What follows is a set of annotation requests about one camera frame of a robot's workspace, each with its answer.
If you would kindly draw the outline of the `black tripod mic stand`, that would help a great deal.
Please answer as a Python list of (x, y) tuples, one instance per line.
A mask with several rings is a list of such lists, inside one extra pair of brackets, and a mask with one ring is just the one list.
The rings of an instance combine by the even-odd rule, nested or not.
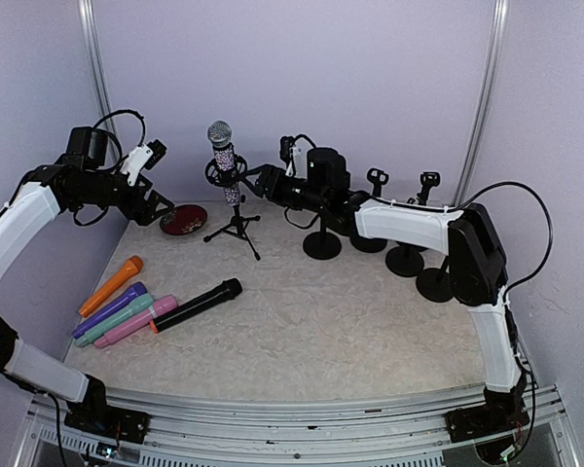
[(255, 259), (260, 261), (261, 256), (254, 247), (246, 229), (251, 222), (259, 222), (261, 217), (259, 215), (244, 217), (240, 213), (240, 205), (242, 204), (243, 196), (239, 187), (239, 167), (246, 167), (246, 162), (242, 157), (238, 157), (235, 154), (227, 156), (219, 154), (218, 156), (215, 156), (205, 168), (204, 174), (206, 180), (210, 185), (223, 189), (225, 201), (232, 207), (233, 215), (227, 225), (221, 227), (214, 233), (207, 235), (203, 241), (210, 242), (220, 234), (228, 234), (234, 238), (247, 242)]

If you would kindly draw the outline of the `silver rhinestone microphone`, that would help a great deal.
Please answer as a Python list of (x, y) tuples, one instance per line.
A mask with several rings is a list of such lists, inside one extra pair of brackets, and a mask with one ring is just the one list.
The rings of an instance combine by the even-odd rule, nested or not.
[(231, 127), (224, 121), (216, 121), (208, 128), (213, 159), (208, 163), (205, 175), (210, 184), (223, 189), (226, 203), (237, 207), (240, 205), (239, 171), (232, 134)]

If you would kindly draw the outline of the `orange microphone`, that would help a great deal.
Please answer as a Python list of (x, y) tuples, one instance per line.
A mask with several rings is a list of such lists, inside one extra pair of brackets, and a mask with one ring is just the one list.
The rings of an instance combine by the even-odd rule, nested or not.
[(81, 306), (79, 314), (83, 318), (92, 315), (114, 292), (130, 278), (139, 274), (144, 268), (144, 262), (139, 256), (132, 256), (118, 271), (104, 282)]

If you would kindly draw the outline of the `purple microphone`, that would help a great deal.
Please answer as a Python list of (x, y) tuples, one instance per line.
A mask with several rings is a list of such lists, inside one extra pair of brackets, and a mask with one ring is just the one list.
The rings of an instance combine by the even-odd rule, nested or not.
[(108, 305), (105, 305), (101, 310), (95, 312), (91, 317), (87, 318), (84, 322), (79, 324), (72, 332), (72, 337), (74, 339), (78, 339), (86, 331), (93, 328), (95, 325), (99, 324), (106, 318), (112, 316), (134, 299), (146, 293), (147, 288), (142, 282), (138, 281), (131, 284), (122, 295), (110, 302)]

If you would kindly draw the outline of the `teal microphone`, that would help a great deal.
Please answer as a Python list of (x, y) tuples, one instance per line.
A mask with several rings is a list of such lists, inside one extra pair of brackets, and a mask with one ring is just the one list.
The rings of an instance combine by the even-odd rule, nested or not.
[(82, 347), (90, 343), (94, 343), (96, 340), (101, 338), (105, 333), (113, 330), (117, 326), (121, 325), (122, 323), (132, 318), (132, 316), (148, 308), (153, 302), (154, 299), (149, 293), (143, 294), (135, 298), (113, 315), (105, 318), (103, 321), (96, 324), (91, 329), (85, 331), (85, 333), (81, 337), (77, 338), (74, 341), (75, 345), (77, 347)]

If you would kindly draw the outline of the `pink microphone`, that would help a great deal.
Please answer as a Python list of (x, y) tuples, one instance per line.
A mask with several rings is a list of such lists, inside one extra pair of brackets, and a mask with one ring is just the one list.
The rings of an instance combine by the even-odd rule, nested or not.
[(96, 348), (104, 348), (108, 345), (114, 344), (147, 326), (153, 319), (167, 314), (177, 307), (178, 303), (172, 295), (164, 296), (159, 300), (154, 301), (146, 309), (132, 316), (124, 323), (106, 332), (102, 337), (96, 340), (93, 345)]

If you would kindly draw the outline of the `black tall microphone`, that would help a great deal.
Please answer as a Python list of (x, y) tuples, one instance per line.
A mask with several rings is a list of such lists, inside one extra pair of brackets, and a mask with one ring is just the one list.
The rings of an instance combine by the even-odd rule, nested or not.
[(235, 299), (242, 291), (242, 285), (237, 278), (224, 280), (210, 291), (195, 297), (162, 316), (154, 318), (150, 321), (150, 327), (155, 333), (160, 333), (215, 306)]

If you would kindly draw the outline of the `black round-base stand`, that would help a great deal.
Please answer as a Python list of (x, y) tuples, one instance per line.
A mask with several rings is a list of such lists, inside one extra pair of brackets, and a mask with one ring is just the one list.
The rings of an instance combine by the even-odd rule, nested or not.
[(420, 175), (420, 191), (417, 194), (418, 205), (426, 206), (430, 191), (441, 183), (441, 175), (436, 171), (425, 171)]

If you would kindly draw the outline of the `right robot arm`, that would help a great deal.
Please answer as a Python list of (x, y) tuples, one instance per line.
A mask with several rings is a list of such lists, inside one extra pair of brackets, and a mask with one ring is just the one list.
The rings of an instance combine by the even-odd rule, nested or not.
[(257, 197), (288, 210), (307, 210), (320, 227), (303, 243), (317, 260), (338, 256), (340, 238), (361, 250), (377, 241), (395, 241), (386, 257), (397, 275), (412, 276), (419, 292), (432, 302), (456, 299), (468, 308), (485, 365), (483, 405), (464, 413), (490, 432), (518, 422), (525, 411), (529, 379), (519, 361), (518, 331), (509, 309), (514, 283), (507, 276), (507, 256), (486, 207), (471, 198), (457, 207), (429, 207), (388, 201), (378, 191), (354, 191), (344, 156), (326, 147), (307, 152), (307, 174), (296, 175), (293, 137), (280, 141), (287, 168), (263, 164), (234, 170), (234, 179)]

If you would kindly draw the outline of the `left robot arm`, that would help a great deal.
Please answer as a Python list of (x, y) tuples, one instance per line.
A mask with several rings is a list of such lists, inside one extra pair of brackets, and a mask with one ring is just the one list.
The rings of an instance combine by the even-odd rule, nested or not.
[[(0, 210), (0, 284), (37, 234), (66, 211), (77, 214), (91, 205), (107, 212), (115, 207), (127, 220), (148, 226), (173, 209), (143, 174), (165, 156), (166, 145), (141, 139), (107, 166), (109, 144), (120, 142), (99, 124), (77, 126), (55, 162), (22, 176)], [(127, 411), (108, 404), (101, 380), (25, 342), (1, 315), (0, 375), (34, 394), (63, 400), (70, 423), (83, 431), (106, 433), (125, 423)]]

